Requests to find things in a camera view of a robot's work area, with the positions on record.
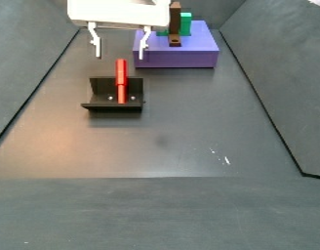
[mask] gray floor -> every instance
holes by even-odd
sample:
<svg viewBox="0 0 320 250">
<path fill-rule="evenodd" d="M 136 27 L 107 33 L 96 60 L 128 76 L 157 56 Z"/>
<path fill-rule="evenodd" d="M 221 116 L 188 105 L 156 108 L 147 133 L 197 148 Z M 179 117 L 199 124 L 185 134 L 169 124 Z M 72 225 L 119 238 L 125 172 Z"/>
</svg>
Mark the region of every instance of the gray floor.
<svg viewBox="0 0 320 250">
<path fill-rule="evenodd" d="M 88 75 L 111 75 L 133 42 L 109 31 L 100 62 L 87 36 L 0 141 L 0 250 L 320 250 L 320 181 L 299 175 L 219 33 L 215 70 L 131 64 L 140 117 L 80 107 Z"/>
<path fill-rule="evenodd" d="M 215 31 L 215 69 L 133 70 L 133 32 L 101 33 L 100 61 L 83 30 L 0 142 L 0 178 L 292 177 L 292 160 L 237 62 Z M 144 78 L 141 115 L 91 114 L 88 76 L 115 59 Z"/>
<path fill-rule="evenodd" d="M 0 181 L 0 250 L 320 250 L 320 181 Z"/>
</svg>

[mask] gray table surface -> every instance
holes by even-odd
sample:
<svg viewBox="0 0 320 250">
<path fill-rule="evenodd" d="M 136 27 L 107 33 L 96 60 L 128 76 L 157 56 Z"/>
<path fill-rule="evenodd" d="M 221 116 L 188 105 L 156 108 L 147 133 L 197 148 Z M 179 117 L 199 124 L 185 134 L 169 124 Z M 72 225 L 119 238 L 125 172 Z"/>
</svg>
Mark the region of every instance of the gray table surface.
<svg viewBox="0 0 320 250">
<path fill-rule="evenodd" d="M 213 31 L 215 69 L 133 69 L 133 31 L 83 30 L 0 142 L 0 178 L 299 176 L 237 62 Z M 141 115 L 92 114 L 89 76 L 115 60 L 144 78 Z"/>
</svg>

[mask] black block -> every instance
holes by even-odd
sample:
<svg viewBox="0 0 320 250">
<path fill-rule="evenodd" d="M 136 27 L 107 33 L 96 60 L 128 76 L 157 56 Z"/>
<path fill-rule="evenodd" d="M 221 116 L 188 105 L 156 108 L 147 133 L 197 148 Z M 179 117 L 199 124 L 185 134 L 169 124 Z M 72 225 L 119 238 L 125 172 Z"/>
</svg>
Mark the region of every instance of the black block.
<svg viewBox="0 0 320 250">
<path fill-rule="evenodd" d="M 143 110 L 143 78 L 128 77 L 128 102 L 117 103 L 117 87 L 115 77 L 89 78 L 92 86 L 92 99 L 89 104 L 81 106 L 89 110 Z"/>
</svg>

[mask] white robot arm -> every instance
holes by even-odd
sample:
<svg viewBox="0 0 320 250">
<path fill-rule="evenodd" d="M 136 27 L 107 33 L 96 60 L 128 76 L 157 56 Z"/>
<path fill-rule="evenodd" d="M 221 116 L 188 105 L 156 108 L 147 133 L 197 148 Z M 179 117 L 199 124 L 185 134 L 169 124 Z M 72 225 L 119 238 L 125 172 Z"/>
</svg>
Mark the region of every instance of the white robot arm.
<svg viewBox="0 0 320 250">
<path fill-rule="evenodd" d="M 101 57 L 101 39 L 97 27 L 143 29 L 139 59 L 148 47 L 147 40 L 153 29 L 165 29 L 169 25 L 171 0 L 152 0 L 148 4 L 140 0 L 68 0 L 68 15 L 77 26 L 88 27 L 91 43 L 96 47 L 96 57 Z"/>
</svg>

